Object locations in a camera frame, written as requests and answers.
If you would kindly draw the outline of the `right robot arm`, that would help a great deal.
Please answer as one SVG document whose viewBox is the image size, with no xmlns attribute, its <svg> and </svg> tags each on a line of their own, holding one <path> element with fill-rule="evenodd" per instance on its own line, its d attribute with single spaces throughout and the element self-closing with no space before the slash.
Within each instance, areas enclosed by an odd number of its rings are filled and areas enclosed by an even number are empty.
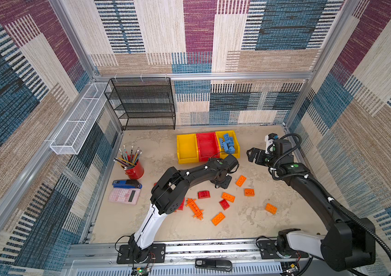
<svg viewBox="0 0 391 276">
<path fill-rule="evenodd" d="M 293 152 L 301 146 L 301 136 L 293 146 L 288 136 L 272 133 L 266 148 L 246 152 L 249 162 L 268 168 L 273 180 L 284 181 L 317 213 L 327 229 L 326 235 L 310 235 L 298 228 L 279 231 L 276 248 L 279 256 L 290 257 L 298 251 L 324 261 L 334 271 L 347 270 L 357 276 L 356 268 L 376 261 L 379 245 L 391 261 L 391 249 L 376 234 L 374 224 L 349 211 L 326 190 L 302 163 L 294 162 Z"/>
</svg>

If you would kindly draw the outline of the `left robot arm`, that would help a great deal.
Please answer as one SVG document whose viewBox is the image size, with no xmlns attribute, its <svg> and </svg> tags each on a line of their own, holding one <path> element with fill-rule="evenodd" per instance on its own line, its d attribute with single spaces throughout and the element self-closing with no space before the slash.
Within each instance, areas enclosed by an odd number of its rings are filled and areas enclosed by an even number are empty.
<svg viewBox="0 0 391 276">
<path fill-rule="evenodd" d="M 226 158 L 210 158 L 205 164 L 186 170 L 170 167 L 151 190 L 151 204 L 140 228 L 128 241 L 136 262 L 144 260 L 154 242 L 164 219 L 180 207 L 188 190 L 205 181 L 216 188 L 227 189 L 231 174 L 239 168 L 239 161 L 233 155 Z"/>
</svg>

